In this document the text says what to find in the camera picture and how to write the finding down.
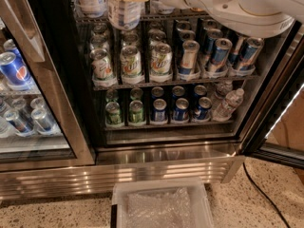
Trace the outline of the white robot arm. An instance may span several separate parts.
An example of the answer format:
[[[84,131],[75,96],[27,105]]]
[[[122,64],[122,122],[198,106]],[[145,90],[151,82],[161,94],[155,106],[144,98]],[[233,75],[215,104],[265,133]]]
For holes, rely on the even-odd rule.
[[[147,0],[123,0],[145,2]],[[176,9],[202,9],[228,29],[270,38],[304,23],[304,0],[160,0]]]

